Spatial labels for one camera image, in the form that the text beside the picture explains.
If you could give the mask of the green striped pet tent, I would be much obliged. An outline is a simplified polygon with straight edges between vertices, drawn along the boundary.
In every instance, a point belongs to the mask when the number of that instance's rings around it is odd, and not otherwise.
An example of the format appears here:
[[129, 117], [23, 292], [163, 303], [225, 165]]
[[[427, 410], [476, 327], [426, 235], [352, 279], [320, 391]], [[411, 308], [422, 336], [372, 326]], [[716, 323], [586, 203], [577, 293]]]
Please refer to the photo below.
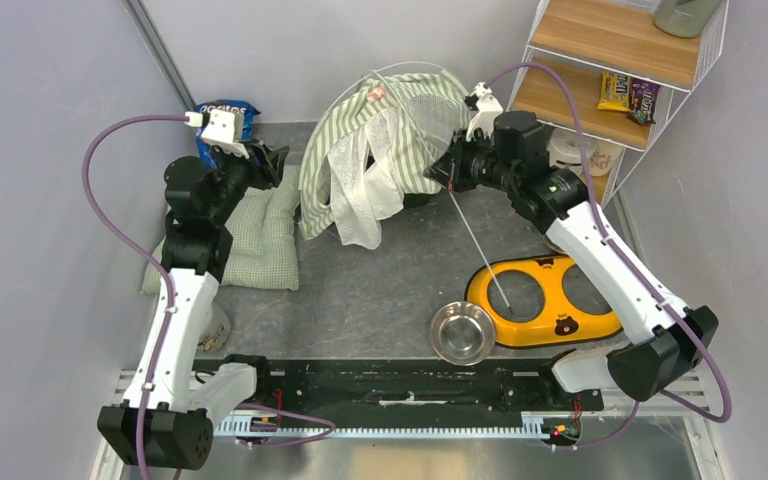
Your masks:
[[464, 85], [439, 73], [373, 74], [320, 118], [299, 180], [300, 232], [312, 240], [330, 227], [343, 245], [377, 249], [383, 221], [410, 195], [435, 195], [424, 171], [467, 127]]

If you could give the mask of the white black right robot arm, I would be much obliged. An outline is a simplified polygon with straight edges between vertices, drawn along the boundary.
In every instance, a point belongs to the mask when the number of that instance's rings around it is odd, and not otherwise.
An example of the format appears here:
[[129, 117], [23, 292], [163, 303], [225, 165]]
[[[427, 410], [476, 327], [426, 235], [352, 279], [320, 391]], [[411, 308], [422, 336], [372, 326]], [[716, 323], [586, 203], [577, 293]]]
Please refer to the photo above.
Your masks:
[[701, 363], [719, 320], [663, 285], [614, 234], [575, 173], [551, 165], [548, 134], [532, 113], [506, 112], [488, 136], [456, 133], [426, 178], [456, 192], [477, 186], [505, 193], [516, 213], [570, 256], [618, 316], [627, 346], [577, 350], [552, 361], [537, 382], [539, 400], [561, 409], [577, 393], [617, 387], [636, 401], [665, 393]]

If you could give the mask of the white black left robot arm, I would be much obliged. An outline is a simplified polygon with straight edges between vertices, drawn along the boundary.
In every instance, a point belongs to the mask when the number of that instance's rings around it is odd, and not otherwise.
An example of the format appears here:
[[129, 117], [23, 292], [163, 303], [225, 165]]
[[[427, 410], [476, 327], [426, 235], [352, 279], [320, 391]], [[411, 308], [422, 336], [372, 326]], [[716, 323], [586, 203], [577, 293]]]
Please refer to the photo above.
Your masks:
[[288, 148], [256, 141], [246, 156], [212, 150], [215, 167], [180, 157], [164, 172], [166, 239], [156, 267], [161, 289], [136, 375], [122, 400], [101, 408], [97, 427], [127, 465], [198, 470], [214, 430], [239, 404], [267, 405], [274, 383], [263, 356], [224, 361], [193, 387], [196, 348], [225, 316], [214, 304], [233, 237], [226, 227], [249, 189], [278, 186]]

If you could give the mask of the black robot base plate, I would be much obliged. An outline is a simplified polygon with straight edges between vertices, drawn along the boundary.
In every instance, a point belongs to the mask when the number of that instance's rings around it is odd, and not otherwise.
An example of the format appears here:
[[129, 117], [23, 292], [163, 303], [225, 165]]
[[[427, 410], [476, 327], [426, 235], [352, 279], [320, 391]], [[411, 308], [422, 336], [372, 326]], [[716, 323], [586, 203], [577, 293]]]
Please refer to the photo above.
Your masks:
[[491, 406], [502, 411], [571, 412], [605, 407], [600, 390], [567, 393], [549, 378], [546, 359], [486, 359], [456, 366], [442, 359], [271, 359], [229, 355], [197, 359], [195, 371], [216, 372], [232, 362], [258, 369], [257, 400], [322, 416], [326, 407], [420, 405]]

